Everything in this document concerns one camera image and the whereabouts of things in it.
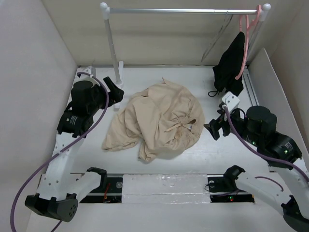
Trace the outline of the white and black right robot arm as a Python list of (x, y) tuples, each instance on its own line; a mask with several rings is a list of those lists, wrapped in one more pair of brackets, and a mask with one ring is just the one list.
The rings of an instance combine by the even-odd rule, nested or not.
[(307, 232), (309, 173), (305, 166), (297, 166), (303, 160), (296, 142), (276, 131), (277, 117), (266, 107), (252, 106), (246, 112), (236, 108), (228, 113), (223, 105), (218, 113), (217, 119), (204, 125), (214, 140), (219, 139), (220, 129), (223, 136), (234, 134), (278, 173), (291, 193), (275, 190), (237, 165), (228, 168), (220, 177), (209, 177), (205, 190), (216, 198), (224, 198), (225, 202), (231, 201), (232, 193), (236, 191), (247, 192), (275, 209), (292, 229)]

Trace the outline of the beige trousers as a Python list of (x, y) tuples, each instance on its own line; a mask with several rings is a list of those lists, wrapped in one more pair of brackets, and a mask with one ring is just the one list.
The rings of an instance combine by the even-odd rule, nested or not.
[(151, 162), (191, 148), (204, 123), (197, 98), (186, 87), (163, 80), (132, 95), (111, 120), (102, 149), (120, 151), (140, 144), (139, 159)]

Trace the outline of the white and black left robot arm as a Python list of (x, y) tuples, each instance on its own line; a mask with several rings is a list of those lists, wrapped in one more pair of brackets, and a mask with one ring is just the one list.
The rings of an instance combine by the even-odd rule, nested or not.
[(75, 216), (78, 204), (91, 191), (104, 191), (107, 187), (107, 172), (90, 167), (79, 178), (71, 175), (78, 150), (87, 135), (100, 123), (102, 116), (94, 121), (94, 115), (123, 99), (124, 91), (109, 77), (102, 81), (95, 76), (73, 84), (71, 101), (68, 103), (57, 126), (53, 155), (37, 192), (28, 195), (25, 206), (37, 215), (59, 221), (70, 222)]

